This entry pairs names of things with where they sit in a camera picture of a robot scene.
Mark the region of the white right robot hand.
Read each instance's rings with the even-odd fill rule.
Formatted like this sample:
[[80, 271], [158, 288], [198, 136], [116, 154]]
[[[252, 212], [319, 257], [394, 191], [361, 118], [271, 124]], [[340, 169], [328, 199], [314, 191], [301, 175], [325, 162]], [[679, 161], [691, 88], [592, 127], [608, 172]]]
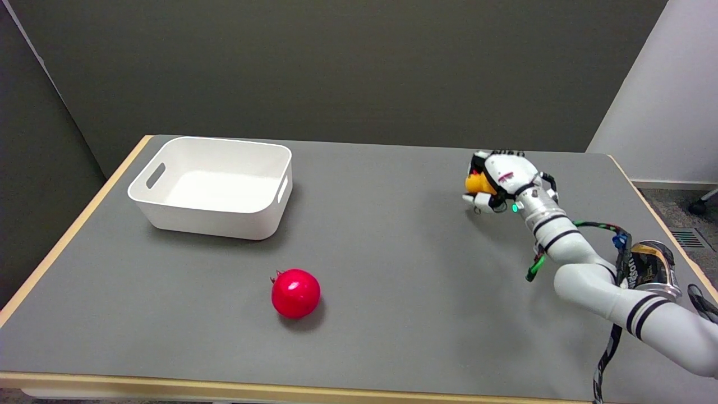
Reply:
[[525, 154], [500, 151], [475, 151], [467, 169], [462, 199], [480, 213], [501, 213], [525, 191], [545, 191], [559, 202], [556, 182], [550, 174], [539, 171]]

